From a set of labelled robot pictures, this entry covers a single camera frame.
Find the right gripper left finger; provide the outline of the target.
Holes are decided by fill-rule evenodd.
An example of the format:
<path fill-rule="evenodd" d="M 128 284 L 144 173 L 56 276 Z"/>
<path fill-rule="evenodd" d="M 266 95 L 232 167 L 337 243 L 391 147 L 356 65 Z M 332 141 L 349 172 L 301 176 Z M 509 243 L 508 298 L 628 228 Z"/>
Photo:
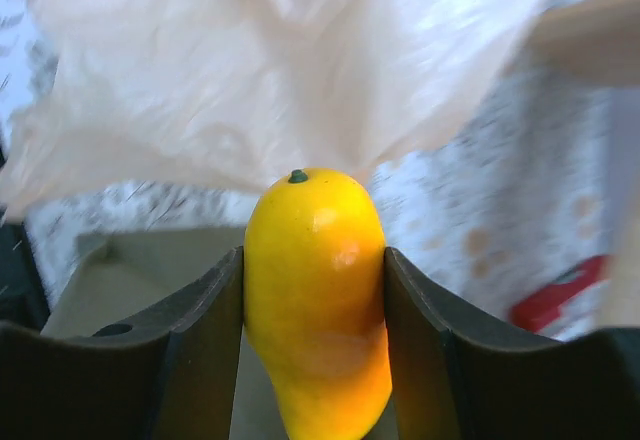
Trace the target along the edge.
<path fill-rule="evenodd" d="M 242 335 L 243 251 L 88 337 L 1 325 L 5 439 L 225 439 Z"/>

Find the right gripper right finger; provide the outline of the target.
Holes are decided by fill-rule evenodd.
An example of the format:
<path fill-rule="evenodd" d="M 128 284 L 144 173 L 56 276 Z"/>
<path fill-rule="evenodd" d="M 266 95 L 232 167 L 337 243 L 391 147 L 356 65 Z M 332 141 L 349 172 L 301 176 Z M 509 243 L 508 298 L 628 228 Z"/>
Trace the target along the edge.
<path fill-rule="evenodd" d="M 385 251 L 384 303 L 402 439 L 635 439 L 639 332 L 559 342 L 449 292 Z"/>

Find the yellow mango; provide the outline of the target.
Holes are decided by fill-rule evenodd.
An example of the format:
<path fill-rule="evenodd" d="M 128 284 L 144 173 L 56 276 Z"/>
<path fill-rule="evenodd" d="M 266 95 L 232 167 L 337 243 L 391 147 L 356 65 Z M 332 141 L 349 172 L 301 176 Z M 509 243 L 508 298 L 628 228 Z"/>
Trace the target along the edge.
<path fill-rule="evenodd" d="M 291 439 L 361 439 L 392 380 L 386 241 L 367 190 L 296 169 L 259 199 L 244 238 L 244 326 Z"/>

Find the orange plastic grocery bag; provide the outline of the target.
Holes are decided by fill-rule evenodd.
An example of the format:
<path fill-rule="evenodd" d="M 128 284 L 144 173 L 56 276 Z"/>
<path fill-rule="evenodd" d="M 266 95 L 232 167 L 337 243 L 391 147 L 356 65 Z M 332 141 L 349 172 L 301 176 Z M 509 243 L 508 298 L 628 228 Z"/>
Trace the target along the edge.
<path fill-rule="evenodd" d="M 136 180 L 259 193 L 449 143 L 557 0 L 27 0 L 57 56 L 1 203 Z"/>

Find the dark green tote bag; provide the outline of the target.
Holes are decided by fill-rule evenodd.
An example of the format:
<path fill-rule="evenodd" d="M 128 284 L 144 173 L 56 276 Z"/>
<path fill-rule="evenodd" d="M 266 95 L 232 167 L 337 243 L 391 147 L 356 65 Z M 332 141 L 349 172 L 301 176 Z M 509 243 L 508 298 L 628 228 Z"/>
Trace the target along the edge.
<path fill-rule="evenodd" d="M 76 268 L 42 332 L 53 338 L 89 336 L 198 279 L 243 242 L 243 228 L 234 226 L 81 235 Z M 246 340 L 240 347 L 230 436 L 286 436 L 268 375 Z"/>

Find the red object under shelf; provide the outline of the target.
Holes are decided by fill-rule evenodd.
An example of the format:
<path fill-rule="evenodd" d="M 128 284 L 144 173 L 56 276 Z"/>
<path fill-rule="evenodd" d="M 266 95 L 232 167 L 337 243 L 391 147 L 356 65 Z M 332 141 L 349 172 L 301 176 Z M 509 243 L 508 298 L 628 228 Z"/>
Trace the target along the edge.
<path fill-rule="evenodd" d="M 608 255 L 592 256 L 511 307 L 509 321 L 537 335 L 567 341 L 593 328 L 593 314 L 609 284 Z"/>

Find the floral table mat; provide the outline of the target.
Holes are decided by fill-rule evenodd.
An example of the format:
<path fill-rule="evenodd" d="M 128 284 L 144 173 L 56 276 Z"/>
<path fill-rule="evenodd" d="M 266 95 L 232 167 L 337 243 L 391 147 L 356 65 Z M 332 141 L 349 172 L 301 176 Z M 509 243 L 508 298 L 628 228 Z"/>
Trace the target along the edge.
<path fill-rule="evenodd" d="M 557 0 L 544 13 L 580 1 Z M 27 0 L 1 0 L 7 158 L 13 117 L 50 91 L 57 61 Z M 449 143 L 351 175 L 370 192 L 391 245 L 445 288 L 505 317 L 601 249 L 608 103 L 604 89 L 523 44 Z M 78 263 L 79 236 L 244 230 L 259 193 L 129 180 L 31 208 L 23 218 L 51 311 Z"/>

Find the wooden shelf unit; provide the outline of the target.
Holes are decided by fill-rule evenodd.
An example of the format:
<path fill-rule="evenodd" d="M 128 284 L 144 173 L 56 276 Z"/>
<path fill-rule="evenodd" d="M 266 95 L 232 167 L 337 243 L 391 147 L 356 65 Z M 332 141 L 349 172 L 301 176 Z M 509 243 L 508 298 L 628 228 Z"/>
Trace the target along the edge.
<path fill-rule="evenodd" d="M 584 0 L 541 15 L 527 41 L 556 67 L 599 86 L 639 85 L 639 0 Z"/>

